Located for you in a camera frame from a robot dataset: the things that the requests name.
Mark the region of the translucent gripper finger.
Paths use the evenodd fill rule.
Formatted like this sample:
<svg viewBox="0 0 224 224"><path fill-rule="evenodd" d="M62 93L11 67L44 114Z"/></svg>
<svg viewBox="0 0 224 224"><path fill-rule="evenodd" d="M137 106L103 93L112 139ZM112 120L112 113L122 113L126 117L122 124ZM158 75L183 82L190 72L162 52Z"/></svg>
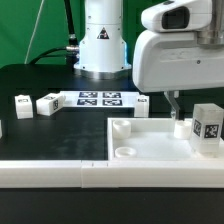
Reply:
<svg viewBox="0 0 224 224"><path fill-rule="evenodd" d="M170 115L174 120L182 120L183 119L183 111L181 110L177 99L179 97L178 91L165 91L164 96L167 99L168 103L171 106Z"/></svg>

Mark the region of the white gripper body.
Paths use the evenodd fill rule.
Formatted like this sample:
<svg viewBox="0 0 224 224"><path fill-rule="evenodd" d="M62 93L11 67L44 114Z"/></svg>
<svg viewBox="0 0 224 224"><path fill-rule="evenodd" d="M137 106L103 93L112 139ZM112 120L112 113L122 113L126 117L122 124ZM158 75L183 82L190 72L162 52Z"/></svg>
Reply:
<svg viewBox="0 0 224 224"><path fill-rule="evenodd" d="M141 92L224 87L224 47L197 44L194 32L142 32L132 79Z"/></svg>

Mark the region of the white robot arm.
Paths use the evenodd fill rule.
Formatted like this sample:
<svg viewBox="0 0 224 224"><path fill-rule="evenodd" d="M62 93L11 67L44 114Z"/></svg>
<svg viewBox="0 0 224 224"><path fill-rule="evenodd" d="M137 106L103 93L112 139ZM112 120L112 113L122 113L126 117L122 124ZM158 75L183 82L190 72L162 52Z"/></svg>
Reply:
<svg viewBox="0 0 224 224"><path fill-rule="evenodd" d="M85 0L85 36L74 69L92 79L132 71L142 92L162 92L180 117L175 93L224 86L224 0L166 0L145 9L145 30L127 62L123 0Z"/></svg>

